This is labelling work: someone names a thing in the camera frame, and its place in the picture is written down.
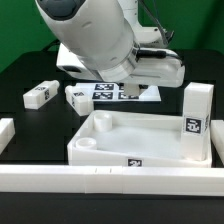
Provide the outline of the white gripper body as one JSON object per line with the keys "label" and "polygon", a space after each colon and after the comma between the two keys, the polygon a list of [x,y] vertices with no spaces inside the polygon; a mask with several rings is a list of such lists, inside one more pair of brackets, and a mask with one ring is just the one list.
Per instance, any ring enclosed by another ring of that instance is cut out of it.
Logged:
{"label": "white gripper body", "polygon": [[56,65],[76,79],[135,85],[176,88],[182,85],[185,75],[185,65],[177,53],[156,48],[140,48],[136,67],[125,68],[121,74],[114,71],[109,78],[101,78],[96,72],[89,71],[63,44],[59,47]]}

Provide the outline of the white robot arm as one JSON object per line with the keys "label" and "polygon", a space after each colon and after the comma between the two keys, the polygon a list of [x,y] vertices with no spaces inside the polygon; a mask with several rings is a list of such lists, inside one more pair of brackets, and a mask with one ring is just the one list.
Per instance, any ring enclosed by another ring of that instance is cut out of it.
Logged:
{"label": "white robot arm", "polygon": [[138,22],[141,0],[35,0],[52,33],[84,66],[82,79],[179,87],[185,66],[172,34]]}

